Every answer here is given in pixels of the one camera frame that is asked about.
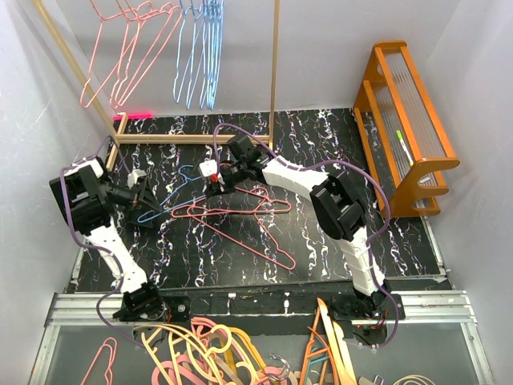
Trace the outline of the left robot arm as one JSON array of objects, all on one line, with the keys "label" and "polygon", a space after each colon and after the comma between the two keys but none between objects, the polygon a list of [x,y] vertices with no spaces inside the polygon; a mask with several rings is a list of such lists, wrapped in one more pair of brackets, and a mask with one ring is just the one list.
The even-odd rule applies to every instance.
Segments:
[{"label": "left robot arm", "polygon": [[146,172],[133,170],[127,185],[122,186],[112,181],[104,162],[96,156],[64,168],[49,181],[49,187],[71,234],[83,236],[111,270],[115,288],[123,295],[121,308],[113,318],[134,321],[162,317],[166,311],[164,298],[136,263],[115,225],[119,210],[133,224],[144,212],[161,210],[148,186]]}]

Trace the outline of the pink hanger on glass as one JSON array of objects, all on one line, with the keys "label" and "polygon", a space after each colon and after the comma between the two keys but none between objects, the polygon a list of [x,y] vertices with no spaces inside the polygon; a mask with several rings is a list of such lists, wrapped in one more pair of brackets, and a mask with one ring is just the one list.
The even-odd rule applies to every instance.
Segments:
[{"label": "pink hanger on glass", "polygon": [[89,379],[93,371],[101,362],[101,360],[103,360],[103,384],[112,385],[114,382],[113,365],[115,363],[117,350],[117,339],[113,337],[106,338],[96,351],[95,357],[91,360],[91,363],[87,368],[87,371],[83,376],[80,384],[85,385],[89,383]]}]

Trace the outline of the pink wire hanger hung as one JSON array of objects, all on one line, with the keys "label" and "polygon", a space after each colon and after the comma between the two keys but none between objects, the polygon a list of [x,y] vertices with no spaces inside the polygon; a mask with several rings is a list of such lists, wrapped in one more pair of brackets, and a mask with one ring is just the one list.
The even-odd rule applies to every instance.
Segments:
[{"label": "pink wire hanger hung", "polygon": [[94,99],[104,98],[117,109],[131,77],[131,57],[142,22],[132,1],[91,1],[90,5],[98,21],[86,75],[94,95],[89,96],[83,86],[80,103],[90,107]]}]

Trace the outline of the wooden hangers pile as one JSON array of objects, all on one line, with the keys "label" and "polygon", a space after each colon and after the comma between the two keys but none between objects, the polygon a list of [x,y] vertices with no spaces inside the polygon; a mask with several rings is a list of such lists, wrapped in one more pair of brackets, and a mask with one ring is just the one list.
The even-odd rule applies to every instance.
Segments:
[{"label": "wooden hangers pile", "polygon": [[328,306],[317,298],[313,325],[308,327],[309,341],[305,348],[299,384],[312,384],[312,367],[321,366],[317,384],[384,384],[377,375],[373,380],[356,376],[342,328],[329,316]]}]

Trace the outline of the orange wooden shelf rack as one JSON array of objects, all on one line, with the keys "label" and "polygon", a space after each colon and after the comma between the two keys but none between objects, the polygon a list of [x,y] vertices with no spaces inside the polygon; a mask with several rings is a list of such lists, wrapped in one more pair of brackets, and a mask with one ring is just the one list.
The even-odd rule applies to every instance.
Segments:
[{"label": "orange wooden shelf rack", "polygon": [[[375,43],[353,113],[370,175],[382,186],[379,209],[392,217],[440,213],[448,193],[443,172],[460,164],[406,42]],[[410,166],[396,130],[408,146]]]}]

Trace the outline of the green white pen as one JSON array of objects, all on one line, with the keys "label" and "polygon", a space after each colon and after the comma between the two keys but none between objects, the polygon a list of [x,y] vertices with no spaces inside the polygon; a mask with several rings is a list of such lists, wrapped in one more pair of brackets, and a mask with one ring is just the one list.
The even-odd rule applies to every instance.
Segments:
[{"label": "green white pen", "polygon": [[407,159],[409,161],[410,166],[412,166],[414,164],[414,160],[413,160],[413,157],[410,154],[408,146],[406,145],[406,142],[405,142],[405,140],[404,140],[404,138],[402,136],[402,132],[400,130],[396,130],[396,134],[397,134],[399,143],[402,146],[402,150],[406,154],[406,157],[407,157]]}]

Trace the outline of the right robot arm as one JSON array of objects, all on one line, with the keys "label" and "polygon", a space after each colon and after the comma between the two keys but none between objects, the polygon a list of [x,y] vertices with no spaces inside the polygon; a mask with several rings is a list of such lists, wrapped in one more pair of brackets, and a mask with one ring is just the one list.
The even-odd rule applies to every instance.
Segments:
[{"label": "right robot arm", "polygon": [[269,148],[257,147],[245,134],[232,137],[228,149],[234,161],[222,165],[216,158],[199,165],[207,197],[233,193],[245,180],[304,197],[313,205],[321,230],[338,243],[352,275],[352,299],[348,304],[336,302],[334,309],[342,314],[376,318],[388,302],[398,312],[397,301],[368,244],[364,203],[350,182],[342,175],[291,163]]}]

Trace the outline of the light blue wire hanger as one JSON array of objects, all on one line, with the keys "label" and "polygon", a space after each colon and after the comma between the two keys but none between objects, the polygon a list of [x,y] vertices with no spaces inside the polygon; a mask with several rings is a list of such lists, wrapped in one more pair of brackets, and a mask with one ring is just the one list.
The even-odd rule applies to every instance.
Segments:
[{"label": "light blue wire hanger", "polygon": [[213,88],[213,24],[215,19],[215,2],[205,1],[204,24],[202,30],[203,83],[200,93],[200,107],[212,109]]}]

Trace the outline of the pink plastic marker strip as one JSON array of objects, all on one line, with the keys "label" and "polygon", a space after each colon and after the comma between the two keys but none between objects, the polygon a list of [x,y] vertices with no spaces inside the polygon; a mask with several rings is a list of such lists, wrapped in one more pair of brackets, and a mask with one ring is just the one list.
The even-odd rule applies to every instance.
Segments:
[{"label": "pink plastic marker strip", "polygon": [[114,121],[121,120],[124,116],[127,116],[130,120],[141,120],[141,119],[151,119],[153,118],[153,114],[151,113],[141,113],[141,114],[125,114],[119,113],[113,117]]}]

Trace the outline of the wooden clothes rack frame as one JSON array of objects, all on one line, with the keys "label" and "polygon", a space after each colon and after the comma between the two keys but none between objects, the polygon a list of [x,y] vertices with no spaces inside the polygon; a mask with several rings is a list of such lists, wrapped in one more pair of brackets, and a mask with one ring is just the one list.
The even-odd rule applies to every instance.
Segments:
[{"label": "wooden clothes rack frame", "polygon": [[[50,36],[55,41],[57,48],[60,50],[63,58],[66,60],[76,79],[85,87],[85,91],[89,96],[93,96],[94,92],[90,85],[87,84],[87,78],[83,74],[80,65],[75,56],[71,52],[69,46],[61,35],[58,27],[50,16],[49,11],[42,1],[33,1],[33,7],[37,10],[43,24],[46,26]],[[270,113],[269,113],[269,133],[267,135],[256,136],[255,141],[262,141],[270,146],[274,143],[274,117],[276,112],[276,85],[277,85],[277,58],[278,58],[278,37],[280,23],[281,3],[274,2],[273,11],[273,55],[272,55],[272,74],[270,86]],[[94,109],[97,111],[99,118],[103,121],[107,130],[113,136],[115,144],[226,144],[231,138],[230,135],[222,135],[217,130],[213,134],[127,134],[125,132],[129,116],[123,113],[121,123],[118,129],[113,127],[113,119],[107,116],[103,105],[97,100],[92,101]]]}]

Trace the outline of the pile of plastic hangers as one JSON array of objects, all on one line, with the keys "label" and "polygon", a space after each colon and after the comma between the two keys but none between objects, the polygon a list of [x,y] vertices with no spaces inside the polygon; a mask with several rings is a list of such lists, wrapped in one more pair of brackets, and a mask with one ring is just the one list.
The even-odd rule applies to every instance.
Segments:
[{"label": "pile of plastic hangers", "polygon": [[152,384],[298,384],[280,355],[267,364],[248,334],[209,318],[137,326],[134,332],[155,365]]}]

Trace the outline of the pink wire hanger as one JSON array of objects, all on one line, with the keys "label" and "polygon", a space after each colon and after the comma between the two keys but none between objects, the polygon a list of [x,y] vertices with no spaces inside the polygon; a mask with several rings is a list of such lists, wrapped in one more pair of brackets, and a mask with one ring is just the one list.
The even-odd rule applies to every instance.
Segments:
[{"label": "pink wire hanger", "polygon": [[177,205],[170,215],[175,219],[197,218],[220,215],[266,215],[288,213],[292,205],[287,200],[273,197],[264,186],[251,189],[236,188],[226,196],[202,197],[189,203]]},{"label": "pink wire hanger", "polygon": [[292,271],[296,268],[296,260],[291,253],[280,246],[275,235],[270,231],[273,223],[267,222],[267,220],[273,220],[275,216],[288,213],[256,216],[232,214],[203,219],[184,219],[194,220],[197,224],[213,231],[223,241],[230,241],[234,245],[240,246],[254,257],[259,257],[283,270]]}]

